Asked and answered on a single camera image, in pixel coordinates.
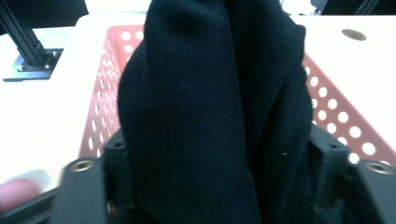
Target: black cloth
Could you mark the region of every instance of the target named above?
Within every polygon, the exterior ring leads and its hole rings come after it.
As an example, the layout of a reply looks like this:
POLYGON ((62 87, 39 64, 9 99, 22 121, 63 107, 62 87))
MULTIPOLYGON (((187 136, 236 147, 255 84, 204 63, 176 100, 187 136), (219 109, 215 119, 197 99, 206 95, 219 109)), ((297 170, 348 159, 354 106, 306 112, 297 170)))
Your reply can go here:
MULTIPOLYGON (((6 1, 21 25, 30 29, 75 26, 88 15, 84 0, 1 0, 6 1)), ((6 33, 0 23, 0 35, 6 33)))
POLYGON ((304 34, 277 0, 151 2, 118 99, 133 223, 314 222, 304 34))

